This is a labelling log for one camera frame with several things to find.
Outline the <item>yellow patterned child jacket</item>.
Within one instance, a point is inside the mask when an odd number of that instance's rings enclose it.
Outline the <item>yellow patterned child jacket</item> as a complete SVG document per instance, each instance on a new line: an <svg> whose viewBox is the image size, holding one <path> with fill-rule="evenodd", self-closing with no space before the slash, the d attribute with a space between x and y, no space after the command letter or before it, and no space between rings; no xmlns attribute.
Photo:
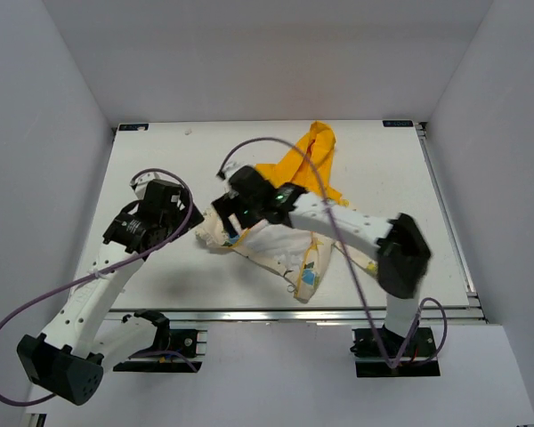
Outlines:
<svg viewBox="0 0 534 427"><path fill-rule="evenodd" d="M349 201L330 186L335 145L336 137L332 128L315 121L309 132L277 164L257 164L255 168L276 187L292 182L319 194L315 172L298 153L302 151L316 166L329 198L348 207ZM245 230L237 225L236 234L231 237L223 229L214 208L207 208L203 216L203 223L195 230L201 242L210 250L221 253L234 251L283 277L288 282L287 290L299 302L307 303L315 295L328 269L332 250L340 247L333 238L266 221Z"/></svg>

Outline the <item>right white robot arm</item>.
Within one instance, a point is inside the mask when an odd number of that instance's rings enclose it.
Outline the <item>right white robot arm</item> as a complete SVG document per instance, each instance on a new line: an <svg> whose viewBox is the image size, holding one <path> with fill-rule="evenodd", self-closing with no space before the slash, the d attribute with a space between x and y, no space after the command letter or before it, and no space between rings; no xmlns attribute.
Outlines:
<svg viewBox="0 0 534 427"><path fill-rule="evenodd" d="M393 219L358 213L293 183L276 188L251 165L225 166L217 176L226 193L213 207L229 235L259 222L314 232L341 241L376 263L376 281L386 292L385 347L405 354L417 342L420 286L432 253L413 217Z"/></svg>

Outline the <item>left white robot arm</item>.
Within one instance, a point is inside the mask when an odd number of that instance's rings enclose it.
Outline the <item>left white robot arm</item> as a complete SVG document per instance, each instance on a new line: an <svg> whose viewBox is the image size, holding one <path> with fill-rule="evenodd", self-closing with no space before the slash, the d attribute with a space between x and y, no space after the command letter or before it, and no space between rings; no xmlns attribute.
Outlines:
<svg viewBox="0 0 534 427"><path fill-rule="evenodd" d="M135 355L159 356L172 349L170 321L156 310L137 310L113 331L98 333L150 254L203 221L190 192L180 184L153 179L133 188L136 200L102 235L90 269L92 280L73 292L39 336L26 334L17 346L29 380L76 406L93 396L114 366Z"/></svg>

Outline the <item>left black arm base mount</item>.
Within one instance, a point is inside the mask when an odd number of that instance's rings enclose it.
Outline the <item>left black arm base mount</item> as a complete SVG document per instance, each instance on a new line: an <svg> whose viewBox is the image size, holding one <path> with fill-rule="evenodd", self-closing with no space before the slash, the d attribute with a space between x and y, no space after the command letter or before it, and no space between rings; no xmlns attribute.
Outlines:
<svg viewBox="0 0 534 427"><path fill-rule="evenodd" d="M114 372L196 374L199 371L206 354L207 330L171 327L170 319L155 310L137 310L133 315L123 316L122 321L132 318L148 320L157 332L150 347L116 364Z"/></svg>

